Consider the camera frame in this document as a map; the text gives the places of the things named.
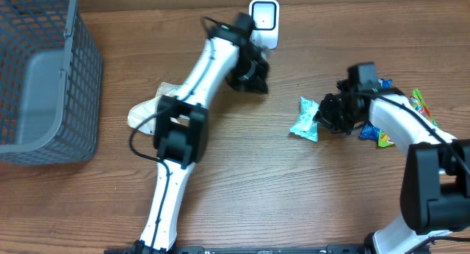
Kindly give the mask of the green gummy candy bag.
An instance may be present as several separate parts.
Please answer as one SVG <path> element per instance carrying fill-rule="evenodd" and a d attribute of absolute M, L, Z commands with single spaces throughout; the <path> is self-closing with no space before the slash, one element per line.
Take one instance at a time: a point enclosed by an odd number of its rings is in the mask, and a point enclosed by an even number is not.
<path fill-rule="evenodd" d="M 406 109 L 415 109 L 423 119 L 428 121 L 431 129 L 438 128 L 437 122 L 418 89 L 412 91 L 408 103 L 405 102 L 405 97 L 402 95 L 384 95 L 384 98 L 399 104 L 399 106 L 381 99 L 372 101 L 369 119 L 373 127 L 377 129 L 375 138 L 380 148 L 396 145 L 405 152 L 410 144 L 421 142 L 422 137 L 424 137 L 424 142 L 437 143 L 434 137 L 426 137 L 424 134 L 427 134 L 428 131 L 425 127 L 413 115 L 402 108 L 402 105 L 405 105 Z"/>

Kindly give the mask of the blue cookie pack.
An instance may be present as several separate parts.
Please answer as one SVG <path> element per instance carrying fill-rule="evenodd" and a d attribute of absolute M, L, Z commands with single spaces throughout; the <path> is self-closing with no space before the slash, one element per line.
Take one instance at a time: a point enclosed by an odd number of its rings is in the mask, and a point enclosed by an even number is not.
<path fill-rule="evenodd" d="M 392 86 L 393 80 L 392 79 L 378 79 L 378 82 L 382 86 L 382 88 L 390 88 Z M 360 139 L 366 140 L 374 140 L 378 141 L 380 136 L 380 129 L 374 127 L 371 123 L 367 123 L 363 128 L 361 133 L 359 134 Z"/>

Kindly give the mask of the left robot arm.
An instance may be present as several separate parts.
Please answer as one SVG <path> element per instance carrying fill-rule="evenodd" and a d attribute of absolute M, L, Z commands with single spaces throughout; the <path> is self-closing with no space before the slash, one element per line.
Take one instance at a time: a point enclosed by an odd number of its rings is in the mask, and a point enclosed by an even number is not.
<path fill-rule="evenodd" d="M 223 82 L 239 92 L 266 94 L 270 66 L 262 47 L 250 39 L 256 30 L 251 15 L 239 13 L 233 24 L 215 21 L 206 27 L 206 44 L 186 81 L 173 96 L 164 95 L 154 114 L 157 180 L 145 228 L 130 253 L 167 253 L 177 238 L 178 215 L 192 171 L 205 153 L 209 108 Z"/>

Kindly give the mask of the beige snack bag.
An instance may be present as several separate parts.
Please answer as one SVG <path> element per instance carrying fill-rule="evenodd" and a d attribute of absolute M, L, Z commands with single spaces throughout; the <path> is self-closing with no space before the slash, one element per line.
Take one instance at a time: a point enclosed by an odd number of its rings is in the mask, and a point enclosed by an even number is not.
<path fill-rule="evenodd" d="M 173 97 L 180 87 L 181 85 L 162 82 L 159 85 L 156 94 L 152 99 L 139 103 L 129 110 L 127 118 L 128 125 L 132 128 L 137 128 L 138 125 L 141 124 L 146 118 L 156 113 L 156 108 L 162 96 L 166 95 Z M 156 132 L 155 127 L 156 120 L 153 119 L 149 120 L 138 130 L 147 135 L 154 135 Z"/>

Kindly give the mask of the mint green snack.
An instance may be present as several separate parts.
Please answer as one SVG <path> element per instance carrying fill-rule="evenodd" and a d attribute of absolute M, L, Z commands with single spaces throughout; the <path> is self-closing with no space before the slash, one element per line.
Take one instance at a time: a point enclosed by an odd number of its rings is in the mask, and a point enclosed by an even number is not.
<path fill-rule="evenodd" d="M 319 110 L 319 104 L 315 101 L 300 97 L 300 113 L 296 123 L 290 128 L 290 132 L 308 139 L 318 141 L 318 125 L 314 116 Z"/>

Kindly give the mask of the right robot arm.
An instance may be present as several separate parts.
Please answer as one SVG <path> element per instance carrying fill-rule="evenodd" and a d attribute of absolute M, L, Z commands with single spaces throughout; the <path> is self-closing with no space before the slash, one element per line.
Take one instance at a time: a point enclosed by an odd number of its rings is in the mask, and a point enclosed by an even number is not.
<path fill-rule="evenodd" d="M 437 240 L 469 227 L 469 141 L 442 131 L 416 111 L 396 87 L 383 87 L 376 65 L 347 69 L 314 119 L 333 134 L 351 134 L 358 123 L 385 131 L 406 158 L 400 213 L 370 233 L 359 253 L 429 253 Z"/>

